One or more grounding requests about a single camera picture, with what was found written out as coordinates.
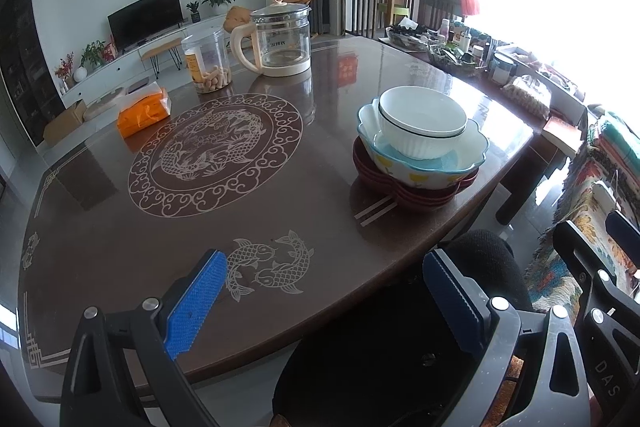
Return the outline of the red flower-shaped plate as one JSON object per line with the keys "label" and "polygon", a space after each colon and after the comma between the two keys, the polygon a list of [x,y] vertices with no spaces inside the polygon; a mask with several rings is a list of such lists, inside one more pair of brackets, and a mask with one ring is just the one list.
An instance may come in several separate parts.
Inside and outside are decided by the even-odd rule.
{"label": "red flower-shaped plate", "polygon": [[382,173],[374,165],[374,161],[369,157],[360,138],[357,138],[352,146],[352,161],[364,185],[373,191],[390,196],[401,207],[420,212],[439,208],[451,202],[454,196],[465,191],[475,182],[480,171],[480,169],[475,169],[460,181],[438,190],[411,187],[389,174]]}

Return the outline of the blue white scalloped bowl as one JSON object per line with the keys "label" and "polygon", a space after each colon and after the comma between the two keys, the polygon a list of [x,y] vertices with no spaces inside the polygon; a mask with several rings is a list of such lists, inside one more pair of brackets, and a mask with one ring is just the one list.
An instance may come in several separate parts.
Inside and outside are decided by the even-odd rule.
{"label": "blue white scalloped bowl", "polygon": [[378,115],[378,99],[358,112],[357,132],[369,158],[382,173],[414,188],[441,190],[462,181],[484,164],[489,140],[473,119],[468,121],[461,143],[433,159],[413,159],[402,155],[388,142]]}

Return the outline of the white bowl black rim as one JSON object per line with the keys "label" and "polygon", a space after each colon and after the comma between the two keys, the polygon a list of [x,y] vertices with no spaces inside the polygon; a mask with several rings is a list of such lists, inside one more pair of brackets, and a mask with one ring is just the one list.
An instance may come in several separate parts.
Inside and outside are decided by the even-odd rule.
{"label": "white bowl black rim", "polygon": [[451,152],[468,124],[468,116],[456,101],[418,86],[400,86],[382,93],[378,120],[388,144],[416,160],[431,160]]}

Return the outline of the folded colourful towels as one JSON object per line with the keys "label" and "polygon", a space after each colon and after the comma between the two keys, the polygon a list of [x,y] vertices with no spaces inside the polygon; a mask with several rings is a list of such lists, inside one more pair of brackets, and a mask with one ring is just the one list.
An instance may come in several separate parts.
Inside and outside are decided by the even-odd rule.
{"label": "folded colourful towels", "polygon": [[604,112],[589,128],[589,145],[611,164],[619,184],[639,197],[639,138],[615,114]]}

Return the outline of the clear egg carton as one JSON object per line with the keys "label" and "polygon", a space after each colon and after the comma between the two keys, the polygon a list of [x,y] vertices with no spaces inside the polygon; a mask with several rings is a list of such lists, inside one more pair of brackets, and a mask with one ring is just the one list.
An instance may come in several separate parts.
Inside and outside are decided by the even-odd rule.
{"label": "clear egg carton", "polygon": [[548,87],[531,75],[510,79],[502,88],[502,93],[511,101],[524,108],[530,115],[548,120],[551,113],[551,92]]}

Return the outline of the glass jar dark lid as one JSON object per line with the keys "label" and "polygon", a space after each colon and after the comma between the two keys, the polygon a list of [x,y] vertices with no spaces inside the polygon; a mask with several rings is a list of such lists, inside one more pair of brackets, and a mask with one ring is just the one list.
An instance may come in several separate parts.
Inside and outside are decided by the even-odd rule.
{"label": "glass jar dark lid", "polygon": [[505,86],[511,79],[515,67],[515,62],[510,56],[495,53],[490,63],[491,80],[500,87]]}

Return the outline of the green glass tray with items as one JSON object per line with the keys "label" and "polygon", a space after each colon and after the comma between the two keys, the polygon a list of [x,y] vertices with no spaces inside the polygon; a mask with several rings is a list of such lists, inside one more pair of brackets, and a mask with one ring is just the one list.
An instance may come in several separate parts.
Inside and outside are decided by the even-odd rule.
{"label": "green glass tray with items", "polygon": [[451,49],[444,44],[436,43],[427,51],[432,65],[454,77],[473,77],[480,71],[480,63],[469,52]]}

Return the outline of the cardboard box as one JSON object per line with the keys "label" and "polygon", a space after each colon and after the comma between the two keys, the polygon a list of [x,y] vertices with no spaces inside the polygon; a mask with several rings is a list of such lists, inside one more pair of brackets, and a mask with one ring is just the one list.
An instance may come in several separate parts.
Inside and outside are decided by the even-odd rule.
{"label": "cardboard box", "polygon": [[73,103],[58,117],[54,118],[43,130],[43,140],[50,147],[54,147],[67,135],[78,129],[85,121],[87,105],[84,100]]}

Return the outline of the orange tissue pack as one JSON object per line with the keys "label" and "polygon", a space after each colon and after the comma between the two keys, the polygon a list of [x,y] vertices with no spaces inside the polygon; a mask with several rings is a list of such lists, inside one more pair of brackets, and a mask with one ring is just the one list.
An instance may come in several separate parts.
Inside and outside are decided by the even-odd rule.
{"label": "orange tissue pack", "polygon": [[156,81],[127,94],[117,102],[117,107],[116,127],[122,139],[157,124],[171,113],[168,92]]}

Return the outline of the clear tray dark items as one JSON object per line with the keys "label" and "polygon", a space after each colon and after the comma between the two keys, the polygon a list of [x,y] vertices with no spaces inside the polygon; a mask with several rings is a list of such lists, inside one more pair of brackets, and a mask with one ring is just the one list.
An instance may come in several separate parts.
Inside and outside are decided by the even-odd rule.
{"label": "clear tray dark items", "polygon": [[391,43],[411,52],[426,52],[430,45],[437,41],[426,26],[407,17],[399,24],[387,26],[385,30]]}

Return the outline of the white tv cabinet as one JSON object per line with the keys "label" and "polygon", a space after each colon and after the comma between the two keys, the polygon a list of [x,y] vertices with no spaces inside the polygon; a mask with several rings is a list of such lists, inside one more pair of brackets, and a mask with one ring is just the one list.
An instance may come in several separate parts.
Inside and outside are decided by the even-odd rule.
{"label": "white tv cabinet", "polygon": [[[124,84],[140,80],[143,77],[154,77],[151,66],[148,63],[143,64],[140,60],[140,55],[146,49],[152,48],[152,46],[159,46],[163,42],[172,39],[180,38],[182,40],[201,29],[219,28],[223,23],[224,15],[212,16],[196,24],[184,25],[178,29],[166,31],[163,35],[143,43],[142,46],[120,54],[114,61],[98,68],[76,84],[70,91],[63,94],[62,102],[64,107],[70,107],[78,100],[84,100],[87,104],[90,104]],[[168,54],[163,54],[160,57],[160,68],[163,70],[171,66],[175,66],[171,58]]]}

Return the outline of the small wooden bench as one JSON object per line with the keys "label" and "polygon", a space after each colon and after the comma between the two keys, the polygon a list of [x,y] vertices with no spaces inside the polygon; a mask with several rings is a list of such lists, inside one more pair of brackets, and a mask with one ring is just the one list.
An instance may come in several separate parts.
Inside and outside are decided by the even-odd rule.
{"label": "small wooden bench", "polygon": [[168,54],[171,61],[174,63],[175,68],[182,69],[183,60],[181,58],[181,39],[172,39],[170,41],[163,42],[159,46],[152,46],[152,48],[146,49],[141,55],[140,60],[143,64],[148,63],[151,66],[153,76],[155,79],[160,78],[160,57],[163,54]]}

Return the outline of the clear plastic snack jar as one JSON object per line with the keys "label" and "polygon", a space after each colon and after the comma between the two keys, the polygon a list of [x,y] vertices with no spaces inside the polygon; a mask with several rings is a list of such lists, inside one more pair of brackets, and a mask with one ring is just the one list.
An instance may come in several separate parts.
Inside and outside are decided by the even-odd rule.
{"label": "clear plastic snack jar", "polygon": [[181,40],[186,67],[199,94],[227,88],[232,74],[226,47],[226,34],[219,28],[206,28]]}

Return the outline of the black flat television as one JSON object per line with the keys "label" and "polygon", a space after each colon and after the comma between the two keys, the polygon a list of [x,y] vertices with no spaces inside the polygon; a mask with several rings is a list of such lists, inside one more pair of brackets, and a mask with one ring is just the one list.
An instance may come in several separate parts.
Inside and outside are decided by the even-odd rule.
{"label": "black flat television", "polygon": [[114,45],[126,52],[147,38],[183,22],[180,0],[138,0],[107,17]]}

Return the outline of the wooden slatted bed frame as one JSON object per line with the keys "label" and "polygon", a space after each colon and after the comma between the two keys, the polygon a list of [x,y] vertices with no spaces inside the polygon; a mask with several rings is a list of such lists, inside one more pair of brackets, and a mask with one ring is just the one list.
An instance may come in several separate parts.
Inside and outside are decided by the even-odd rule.
{"label": "wooden slatted bed frame", "polygon": [[427,29],[443,18],[464,20],[461,0],[341,0],[341,33],[376,39],[404,17]]}

